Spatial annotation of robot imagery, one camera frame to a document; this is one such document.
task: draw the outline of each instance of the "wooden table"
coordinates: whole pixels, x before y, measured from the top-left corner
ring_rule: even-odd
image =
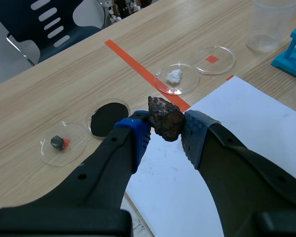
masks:
[[[223,45],[234,51],[236,66],[227,74],[202,76],[182,98],[202,99],[237,75],[296,110],[296,78],[270,66],[278,50],[246,47],[251,0],[160,0],[0,85],[0,208],[21,205],[56,187],[100,144],[89,139],[74,162],[53,167],[40,159],[41,135],[62,120],[85,124],[102,100],[118,98],[131,109],[147,110],[147,97],[161,96],[104,42],[113,40],[155,73],[201,47]],[[296,27],[296,14],[290,30]]]

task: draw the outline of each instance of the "white paper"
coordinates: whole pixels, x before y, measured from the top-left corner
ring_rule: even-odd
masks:
[[[233,77],[190,109],[219,120],[245,146],[296,178],[296,112]],[[181,138],[153,135],[126,189],[156,237],[222,237],[213,198]]]

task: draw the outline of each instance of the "black disc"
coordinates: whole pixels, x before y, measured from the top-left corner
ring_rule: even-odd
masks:
[[[128,116],[128,109],[125,105],[120,103],[106,104],[92,115],[91,132],[94,136],[106,137],[117,122]]]

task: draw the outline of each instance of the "orange tape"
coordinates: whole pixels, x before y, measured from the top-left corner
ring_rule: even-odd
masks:
[[[116,43],[114,43],[112,40],[108,40],[105,42],[105,44],[111,50],[113,50],[119,57],[121,57],[129,66],[131,66],[136,72],[138,72],[154,88],[156,88],[164,97],[171,101],[171,103],[178,106],[181,111],[186,111],[190,108],[190,105],[187,102],[185,102],[180,96],[169,95],[160,91],[155,84],[155,76],[151,72],[149,72],[143,65],[141,65],[134,58],[132,58],[128,53],[126,53],[122,48],[120,48]]]
[[[226,79],[226,81],[232,79],[233,77],[234,77],[234,75],[231,75],[230,77],[228,77],[228,78]]]

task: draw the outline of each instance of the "glass petri dish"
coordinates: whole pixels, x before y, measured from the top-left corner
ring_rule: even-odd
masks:
[[[62,151],[54,148],[50,141],[59,136],[66,142]],[[88,143],[88,133],[84,126],[75,121],[62,121],[53,126],[40,141],[40,154],[44,162],[53,166],[63,166],[78,158]]]
[[[130,116],[128,104],[120,99],[107,99],[91,109],[86,118],[86,126],[93,137],[103,140],[114,125]]]
[[[181,70],[182,75],[178,83],[170,83],[167,76],[174,70]],[[194,67],[185,63],[171,64],[156,73],[156,86],[164,93],[170,95],[182,95],[195,89],[200,79]]]
[[[233,68],[235,63],[235,54],[230,49],[217,45],[201,48],[193,55],[195,68],[207,75],[226,73]]]

